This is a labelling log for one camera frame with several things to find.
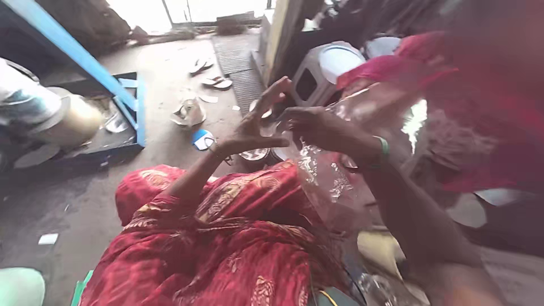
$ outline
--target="green cloth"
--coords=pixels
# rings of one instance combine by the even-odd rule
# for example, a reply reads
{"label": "green cloth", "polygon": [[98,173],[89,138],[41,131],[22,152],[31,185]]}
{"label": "green cloth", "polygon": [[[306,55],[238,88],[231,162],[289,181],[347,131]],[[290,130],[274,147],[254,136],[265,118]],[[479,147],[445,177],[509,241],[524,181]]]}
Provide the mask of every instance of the green cloth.
{"label": "green cloth", "polygon": [[0,269],[0,306],[41,306],[45,282],[31,268]]}

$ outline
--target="paper scrap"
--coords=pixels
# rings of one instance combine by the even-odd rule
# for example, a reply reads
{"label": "paper scrap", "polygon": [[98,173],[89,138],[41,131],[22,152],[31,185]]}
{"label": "paper scrap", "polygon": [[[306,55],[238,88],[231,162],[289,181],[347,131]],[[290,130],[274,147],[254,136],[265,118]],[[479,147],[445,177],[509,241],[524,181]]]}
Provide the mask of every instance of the paper scrap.
{"label": "paper scrap", "polygon": [[204,101],[204,102],[208,102],[208,103],[217,103],[219,101],[219,97],[214,97],[214,96],[199,96],[200,100]]}
{"label": "paper scrap", "polygon": [[54,234],[43,234],[38,241],[38,244],[55,244],[57,238],[59,237],[58,233]]}

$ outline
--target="person's leg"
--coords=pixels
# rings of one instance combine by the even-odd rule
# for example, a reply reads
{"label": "person's leg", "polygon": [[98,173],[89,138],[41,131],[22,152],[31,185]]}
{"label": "person's leg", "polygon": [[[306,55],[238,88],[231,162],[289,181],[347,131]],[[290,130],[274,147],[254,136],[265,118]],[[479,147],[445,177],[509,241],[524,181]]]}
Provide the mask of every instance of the person's leg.
{"label": "person's leg", "polygon": [[127,225],[136,210],[165,190],[184,172],[183,169],[162,164],[127,174],[115,192],[115,205],[121,225]]}

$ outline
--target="red sari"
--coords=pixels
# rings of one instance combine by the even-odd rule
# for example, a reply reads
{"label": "red sari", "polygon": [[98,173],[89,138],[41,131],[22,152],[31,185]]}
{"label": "red sari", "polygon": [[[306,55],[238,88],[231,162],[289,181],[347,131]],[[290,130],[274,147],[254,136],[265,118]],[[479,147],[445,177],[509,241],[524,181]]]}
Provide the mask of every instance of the red sari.
{"label": "red sari", "polygon": [[161,194],[183,172],[161,165],[123,179],[115,200],[126,226],[102,255],[81,305],[302,306],[310,279],[314,288],[345,288],[340,264],[312,234],[266,221],[287,209],[292,218],[279,213],[284,224],[320,224],[294,164],[209,180],[196,212]]}

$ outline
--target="concrete floor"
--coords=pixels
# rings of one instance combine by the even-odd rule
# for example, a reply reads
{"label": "concrete floor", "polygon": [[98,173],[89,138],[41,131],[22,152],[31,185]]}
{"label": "concrete floor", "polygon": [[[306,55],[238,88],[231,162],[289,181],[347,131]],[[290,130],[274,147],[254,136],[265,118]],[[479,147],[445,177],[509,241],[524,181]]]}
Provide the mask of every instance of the concrete floor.
{"label": "concrete floor", "polygon": [[[112,73],[135,71],[143,76],[147,95],[147,147],[134,159],[113,156],[106,167],[96,162],[37,167],[3,180],[0,189],[0,267],[33,267],[46,280],[44,305],[69,305],[76,281],[83,280],[98,262],[108,243],[121,230],[114,192],[130,171],[157,164],[188,168],[204,153],[190,143],[190,134],[169,120],[182,91],[188,88],[219,97],[203,103],[207,119],[203,128],[219,141],[240,121],[234,92],[203,89],[199,80],[220,73],[217,64],[201,75],[189,77],[187,68],[197,56],[212,56],[211,41],[204,37],[135,47],[101,58]],[[69,77],[66,74],[55,78]],[[215,176],[242,172],[239,163],[223,163]],[[38,245],[46,233],[59,233],[53,246]]]}

